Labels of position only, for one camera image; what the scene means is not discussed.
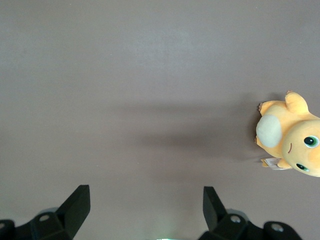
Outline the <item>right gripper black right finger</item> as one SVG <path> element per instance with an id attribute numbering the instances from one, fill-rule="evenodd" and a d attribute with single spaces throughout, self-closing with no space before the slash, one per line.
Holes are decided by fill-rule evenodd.
<path id="1" fill-rule="evenodd" d="M 208 227 L 201 240 L 300 240 L 288 224 L 267 221 L 260 228 L 241 211 L 226 210 L 212 186 L 203 188 L 202 211 Z"/>

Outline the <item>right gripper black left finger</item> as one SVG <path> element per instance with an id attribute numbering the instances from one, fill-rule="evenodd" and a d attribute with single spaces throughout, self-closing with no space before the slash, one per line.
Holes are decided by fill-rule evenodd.
<path id="1" fill-rule="evenodd" d="M 29 222 L 15 226 L 11 219 L 0 221 L 2 240 L 72 240 L 91 209 L 90 187 L 79 185 L 54 212 L 38 214 Z"/>

